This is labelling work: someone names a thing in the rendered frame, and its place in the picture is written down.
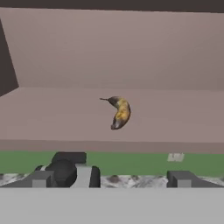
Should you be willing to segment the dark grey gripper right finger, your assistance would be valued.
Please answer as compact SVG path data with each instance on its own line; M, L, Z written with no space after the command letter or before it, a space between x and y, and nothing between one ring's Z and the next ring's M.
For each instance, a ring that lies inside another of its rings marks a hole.
M167 187L182 188L212 188L221 187L221 185L203 180L190 171L168 171L166 174L168 182Z

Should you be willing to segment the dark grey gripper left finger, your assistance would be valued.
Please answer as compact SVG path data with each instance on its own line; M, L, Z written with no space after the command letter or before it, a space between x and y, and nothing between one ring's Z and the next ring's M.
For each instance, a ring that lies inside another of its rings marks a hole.
M53 187L54 183L55 183L54 171L34 171L26 178L6 184L4 185L4 187L47 188L47 187Z

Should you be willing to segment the brown open cabinet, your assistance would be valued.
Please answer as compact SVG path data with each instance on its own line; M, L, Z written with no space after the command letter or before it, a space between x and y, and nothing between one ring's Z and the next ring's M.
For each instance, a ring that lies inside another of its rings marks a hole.
M0 151L224 154L224 0L0 0Z

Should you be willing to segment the spotted yellow banana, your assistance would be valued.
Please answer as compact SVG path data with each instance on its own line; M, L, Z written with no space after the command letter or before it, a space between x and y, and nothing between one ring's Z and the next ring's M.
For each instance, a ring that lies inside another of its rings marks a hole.
M117 109L110 128L112 130L121 129L130 119L131 109L129 102L121 96L111 96L109 98L101 98L101 100L109 102Z

